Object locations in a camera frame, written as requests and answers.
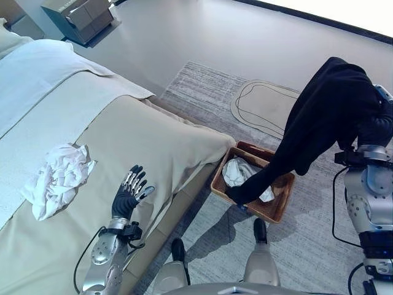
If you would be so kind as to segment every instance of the white towel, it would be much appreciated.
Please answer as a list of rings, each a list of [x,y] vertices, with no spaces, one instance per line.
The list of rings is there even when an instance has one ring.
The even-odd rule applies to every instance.
[[[241,186],[252,175],[261,170],[259,167],[248,164],[243,158],[236,157],[229,160],[222,169],[222,176],[228,186]],[[263,202],[269,202],[274,199],[271,187],[268,187],[259,197]]]
[[[86,163],[85,146],[76,149],[70,144],[52,149],[45,161],[38,175],[21,189],[24,198],[33,204],[33,215],[38,221],[51,217],[69,204],[75,197],[75,188],[86,182],[96,163]]]

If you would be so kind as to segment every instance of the robot finger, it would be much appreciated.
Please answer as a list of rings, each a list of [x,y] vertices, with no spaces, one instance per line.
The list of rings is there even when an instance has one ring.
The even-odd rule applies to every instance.
[[[148,195],[150,195],[153,191],[155,190],[155,187],[153,186],[148,186],[145,188],[142,192],[138,193],[135,197],[136,201],[139,203],[141,200],[146,198]]]
[[[138,177],[136,177],[133,181],[131,185],[131,190],[135,192],[135,189],[137,187],[137,185],[139,184],[139,182],[142,180],[142,178],[146,175],[146,172],[142,172],[141,174],[138,175]]]
[[[127,187],[128,183],[130,183],[130,179],[132,177],[132,175],[134,174],[134,172],[138,169],[138,165],[135,165],[133,168],[131,168],[129,170],[129,172],[127,173],[127,175],[124,177],[123,183],[122,185]]]
[[[141,184],[137,187],[137,189],[135,190],[135,195],[138,195],[139,192],[141,191],[141,189],[146,185],[147,180],[145,179],[144,181],[141,182]]]

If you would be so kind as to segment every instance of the brown basket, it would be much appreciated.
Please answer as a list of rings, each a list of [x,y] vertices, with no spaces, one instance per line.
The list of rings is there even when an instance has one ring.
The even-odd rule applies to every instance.
[[[222,159],[220,166],[217,169],[216,175],[210,185],[211,190],[224,198],[225,200],[235,203],[230,199],[225,192],[228,189],[227,184],[222,176],[222,169],[229,160],[234,156],[242,157],[249,164],[263,168],[268,164],[268,161],[274,155],[274,152],[269,149],[263,149],[253,144],[239,141],[235,147],[231,147],[225,157]],[[279,223],[282,215],[287,207],[289,195],[295,181],[295,175],[287,173],[277,178],[271,185],[271,190],[274,194],[274,200],[270,202],[263,202],[259,199],[245,205],[248,212],[261,217],[267,222]]]

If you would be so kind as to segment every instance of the gray rug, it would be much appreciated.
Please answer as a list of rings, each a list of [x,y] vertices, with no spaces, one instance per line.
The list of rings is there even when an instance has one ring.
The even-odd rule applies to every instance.
[[[299,92],[261,80],[244,83],[231,101],[231,112],[241,123],[279,138]]]
[[[188,62],[161,99],[208,127],[275,150],[279,140],[238,122],[230,110],[233,94],[246,80]],[[362,262],[362,250],[335,240],[332,226],[332,179],[342,167],[334,164],[336,146],[322,154],[305,176],[298,176],[290,203],[280,224],[270,224],[268,240],[281,285],[310,292],[347,294],[350,271]],[[358,243],[346,212],[342,176],[337,181],[336,235]],[[255,217],[212,194],[209,183],[180,222],[135,294],[151,294],[152,282],[165,261],[170,245],[181,237],[187,250],[192,284],[238,281],[254,247]],[[353,294],[362,293],[363,269],[352,280]]]

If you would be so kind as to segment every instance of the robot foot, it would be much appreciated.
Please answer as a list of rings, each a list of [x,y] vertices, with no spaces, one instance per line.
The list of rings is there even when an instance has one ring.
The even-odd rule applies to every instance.
[[[266,224],[260,218],[257,218],[254,221],[254,237],[256,243],[265,243],[265,244],[268,243]]]

